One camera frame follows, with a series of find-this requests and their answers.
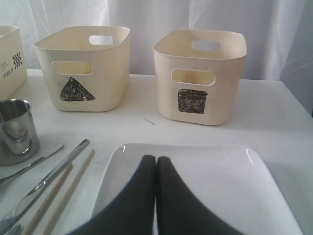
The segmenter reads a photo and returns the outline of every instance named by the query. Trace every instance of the cream storage bin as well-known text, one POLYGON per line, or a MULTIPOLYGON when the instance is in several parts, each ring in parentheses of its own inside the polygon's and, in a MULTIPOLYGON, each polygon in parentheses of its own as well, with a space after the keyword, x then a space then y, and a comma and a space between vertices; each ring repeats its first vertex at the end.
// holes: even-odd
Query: cream storage bin
POLYGON ((117 26, 65 28, 35 44, 53 105, 65 111, 115 108, 129 81, 130 30, 117 26), (112 45, 91 37, 112 36, 112 45))
POLYGON ((246 41, 234 32, 179 30, 154 48, 160 113, 172 120, 219 125, 234 105, 246 57, 246 41), (217 50, 193 48, 213 41, 217 50))
POLYGON ((0 100, 7 99, 27 78, 20 30, 0 26, 0 100))

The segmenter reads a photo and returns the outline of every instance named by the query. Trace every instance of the spoon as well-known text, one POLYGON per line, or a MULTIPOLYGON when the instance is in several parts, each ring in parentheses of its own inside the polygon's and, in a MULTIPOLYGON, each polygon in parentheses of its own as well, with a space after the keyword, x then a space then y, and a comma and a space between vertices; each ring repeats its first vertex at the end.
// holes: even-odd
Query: spoon
POLYGON ((29 171, 31 168, 37 166, 38 164, 42 163, 44 160, 48 159, 49 157, 53 156, 55 153, 59 152, 63 147, 64 147, 64 144, 61 144, 61 143, 57 144, 52 149, 50 149, 49 151, 44 153, 42 157, 33 161, 31 164, 24 167, 22 170, 19 170, 18 172, 14 173, 13 175, 10 175, 8 177, 0 179, 0 185, 3 184, 4 182, 8 181, 8 180, 11 180, 11 179, 13 179, 17 176, 20 176, 20 175, 24 174, 25 172, 29 171))

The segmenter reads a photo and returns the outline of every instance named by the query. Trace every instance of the metal cup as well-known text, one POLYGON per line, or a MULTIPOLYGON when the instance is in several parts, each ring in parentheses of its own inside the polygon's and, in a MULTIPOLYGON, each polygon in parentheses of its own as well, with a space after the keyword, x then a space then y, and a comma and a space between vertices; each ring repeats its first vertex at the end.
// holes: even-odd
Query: metal cup
POLYGON ((39 149, 30 109, 24 100, 0 101, 0 165, 20 163, 39 149))

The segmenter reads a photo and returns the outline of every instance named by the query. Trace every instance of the wooden chopstick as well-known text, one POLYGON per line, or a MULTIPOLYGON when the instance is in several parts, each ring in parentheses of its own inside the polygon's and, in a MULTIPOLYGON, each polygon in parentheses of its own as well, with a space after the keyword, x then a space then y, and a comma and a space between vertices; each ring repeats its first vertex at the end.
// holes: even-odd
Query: wooden chopstick
POLYGON ((79 172, 77 173, 77 175, 75 176, 74 180, 71 182, 70 187, 68 188, 68 190, 66 191, 66 193, 63 195, 60 203, 58 204, 57 208, 54 210, 51 218, 48 220, 47 222, 47 226, 44 230, 43 235, 50 235, 54 229, 54 227, 56 226, 56 224, 58 223, 68 201, 70 200, 71 196, 73 195, 78 183, 80 182, 80 180, 82 179, 87 167, 89 166, 93 156, 95 154, 94 149, 89 153, 89 155, 87 156, 86 160, 84 161, 83 165, 81 166, 81 168, 79 169, 79 172))
POLYGON ((39 209, 37 210, 34 217, 31 219, 25 230, 22 232, 22 235, 31 235, 34 233, 35 229, 37 228, 38 224, 40 223, 41 219, 45 215, 46 211, 49 209, 51 203, 53 202, 54 198, 60 191, 62 185, 66 181, 67 177, 69 176, 70 172, 73 169, 73 164, 69 164, 62 174, 61 178, 58 180, 56 185, 53 187, 47 198, 41 204, 39 209))

